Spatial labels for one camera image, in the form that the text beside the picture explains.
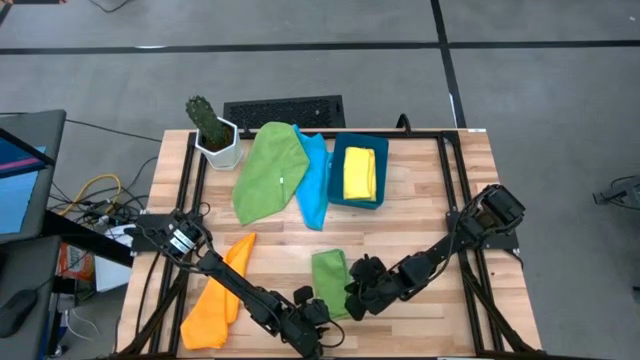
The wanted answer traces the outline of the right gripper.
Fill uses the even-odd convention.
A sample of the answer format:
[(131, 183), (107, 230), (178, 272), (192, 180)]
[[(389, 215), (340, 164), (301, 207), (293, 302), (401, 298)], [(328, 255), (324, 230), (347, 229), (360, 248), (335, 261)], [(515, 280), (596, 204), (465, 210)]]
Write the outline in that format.
[(377, 256), (365, 254), (352, 264), (349, 270), (352, 280), (345, 287), (345, 309), (355, 321), (363, 320), (367, 308), (386, 308), (397, 299), (399, 274), (384, 272), (385, 265)]

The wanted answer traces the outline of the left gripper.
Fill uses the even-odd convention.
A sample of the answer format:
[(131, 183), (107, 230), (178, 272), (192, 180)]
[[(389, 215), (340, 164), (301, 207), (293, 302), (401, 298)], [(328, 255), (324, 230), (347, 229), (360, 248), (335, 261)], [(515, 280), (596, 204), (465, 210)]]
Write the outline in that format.
[(314, 297), (311, 286), (302, 286), (293, 293), (294, 303), (299, 306), (287, 308), (280, 318), (281, 338), (291, 345), (313, 345), (301, 353), (303, 360), (319, 360), (323, 346), (319, 327), (329, 321), (329, 310), (323, 300)]

